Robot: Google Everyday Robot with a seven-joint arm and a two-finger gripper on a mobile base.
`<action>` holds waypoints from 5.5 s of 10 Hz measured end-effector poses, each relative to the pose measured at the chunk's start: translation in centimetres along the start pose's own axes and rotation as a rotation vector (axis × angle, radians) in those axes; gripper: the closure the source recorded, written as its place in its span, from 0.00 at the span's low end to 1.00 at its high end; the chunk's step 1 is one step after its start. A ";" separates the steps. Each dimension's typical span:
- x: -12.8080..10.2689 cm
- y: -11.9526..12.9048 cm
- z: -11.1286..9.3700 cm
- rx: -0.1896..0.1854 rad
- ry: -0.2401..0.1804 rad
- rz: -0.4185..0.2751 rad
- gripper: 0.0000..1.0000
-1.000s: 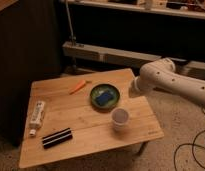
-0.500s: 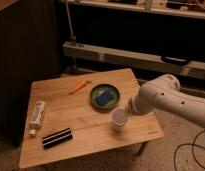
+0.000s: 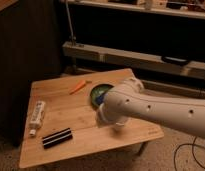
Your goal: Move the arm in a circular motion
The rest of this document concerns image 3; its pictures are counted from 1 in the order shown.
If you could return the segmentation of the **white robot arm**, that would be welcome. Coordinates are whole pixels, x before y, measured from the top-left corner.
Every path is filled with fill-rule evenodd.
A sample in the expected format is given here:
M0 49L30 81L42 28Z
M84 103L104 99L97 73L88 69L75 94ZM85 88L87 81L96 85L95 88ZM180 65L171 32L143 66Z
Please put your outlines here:
M146 95L144 85L130 77L106 92L97 111L99 125L147 120L205 139L205 100Z

